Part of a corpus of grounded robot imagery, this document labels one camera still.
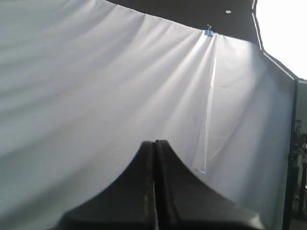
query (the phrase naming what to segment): binder clip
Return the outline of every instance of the binder clip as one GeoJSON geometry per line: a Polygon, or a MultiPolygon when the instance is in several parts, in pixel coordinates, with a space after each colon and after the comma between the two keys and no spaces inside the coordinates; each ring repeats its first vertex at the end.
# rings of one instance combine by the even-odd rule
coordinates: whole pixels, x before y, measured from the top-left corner
{"type": "Polygon", "coordinates": [[[205,35],[212,37],[214,35],[214,33],[211,31],[212,26],[210,26],[209,24],[207,26],[208,26],[208,29],[205,30],[205,35]]]}

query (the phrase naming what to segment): white fabric backdrop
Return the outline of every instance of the white fabric backdrop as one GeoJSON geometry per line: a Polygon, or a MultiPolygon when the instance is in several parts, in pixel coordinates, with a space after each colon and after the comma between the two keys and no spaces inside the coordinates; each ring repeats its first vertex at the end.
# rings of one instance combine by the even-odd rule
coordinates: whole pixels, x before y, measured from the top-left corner
{"type": "Polygon", "coordinates": [[[256,46],[104,0],[1,2],[0,29],[2,230],[53,227],[155,139],[272,225],[293,85],[256,46]]]}

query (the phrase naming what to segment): dark ceiling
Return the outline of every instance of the dark ceiling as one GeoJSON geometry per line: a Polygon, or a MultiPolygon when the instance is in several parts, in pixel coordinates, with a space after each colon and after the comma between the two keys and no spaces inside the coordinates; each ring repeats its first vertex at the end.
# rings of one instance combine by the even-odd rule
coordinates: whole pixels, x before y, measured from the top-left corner
{"type": "Polygon", "coordinates": [[[139,12],[258,44],[253,0],[109,0],[139,12]]]}

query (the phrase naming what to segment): white sheet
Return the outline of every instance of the white sheet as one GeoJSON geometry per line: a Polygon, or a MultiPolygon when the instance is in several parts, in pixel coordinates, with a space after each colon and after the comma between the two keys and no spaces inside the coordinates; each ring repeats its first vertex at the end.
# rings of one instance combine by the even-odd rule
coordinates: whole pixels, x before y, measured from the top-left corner
{"type": "Polygon", "coordinates": [[[155,139],[218,192],[275,215],[293,86],[256,46],[104,0],[1,2],[0,29],[2,230],[53,227],[155,139]],[[276,133],[285,142],[264,148],[276,133]]]}

